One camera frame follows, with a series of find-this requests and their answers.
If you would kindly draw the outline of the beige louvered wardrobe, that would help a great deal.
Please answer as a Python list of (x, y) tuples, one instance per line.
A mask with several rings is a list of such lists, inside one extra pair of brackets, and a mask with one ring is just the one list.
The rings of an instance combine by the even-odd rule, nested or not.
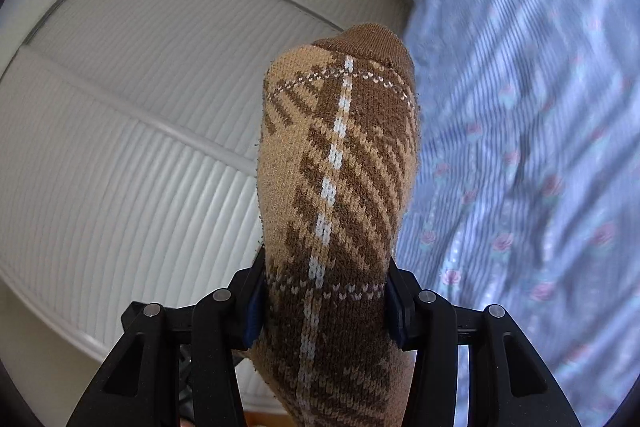
[(1, 276), (102, 360), (131, 301), (195, 303), (253, 261), (262, 76), (406, 0), (9, 0)]

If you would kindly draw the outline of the blue floral striped bedsheet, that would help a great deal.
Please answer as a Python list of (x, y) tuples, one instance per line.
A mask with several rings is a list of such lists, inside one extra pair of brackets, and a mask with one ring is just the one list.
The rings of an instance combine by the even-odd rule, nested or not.
[(639, 0), (412, 1), (398, 265), (456, 306), (504, 306), (601, 426), (639, 374)]

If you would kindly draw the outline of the brown plaid knit sweater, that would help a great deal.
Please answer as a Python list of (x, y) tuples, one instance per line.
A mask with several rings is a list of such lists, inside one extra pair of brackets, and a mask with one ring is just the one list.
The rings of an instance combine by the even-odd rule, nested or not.
[(374, 23), (299, 46), (270, 65), (262, 107), (269, 313), (248, 355), (299, 426), (397, 426), (413, 363), (384, 296), (418, 167), (409, 52)]

